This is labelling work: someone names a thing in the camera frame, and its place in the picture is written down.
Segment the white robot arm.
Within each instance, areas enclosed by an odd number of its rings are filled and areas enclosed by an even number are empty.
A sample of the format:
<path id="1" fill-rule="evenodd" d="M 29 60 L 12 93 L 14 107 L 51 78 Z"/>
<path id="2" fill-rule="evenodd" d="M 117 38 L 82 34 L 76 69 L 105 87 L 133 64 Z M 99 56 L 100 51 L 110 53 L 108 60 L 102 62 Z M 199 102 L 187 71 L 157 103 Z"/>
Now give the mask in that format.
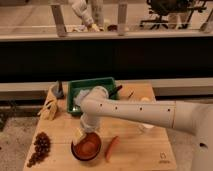
<path id="1" fill-rule="evenodd" d="M 192 134 L 197 145 L 191 171 L 213 171 L 213 104 L 111 100 L 106 88 L 96 86 L 80 108 L 80 125 L 85 132 L 97 130 L 101 117 L 112 117 Z"/>

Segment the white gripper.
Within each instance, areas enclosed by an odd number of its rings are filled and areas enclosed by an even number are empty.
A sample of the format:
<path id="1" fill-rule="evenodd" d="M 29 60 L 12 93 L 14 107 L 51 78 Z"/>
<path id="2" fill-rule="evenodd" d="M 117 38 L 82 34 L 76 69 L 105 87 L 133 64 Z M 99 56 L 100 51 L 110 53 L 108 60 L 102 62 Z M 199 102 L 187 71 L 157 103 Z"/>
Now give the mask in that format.
<path id="1" fill-rule="evenodd" d="M 92 133 L 99 129 L 99 118 L 83 114 L 80 117 L 80 126 L 85 133 Z"/>

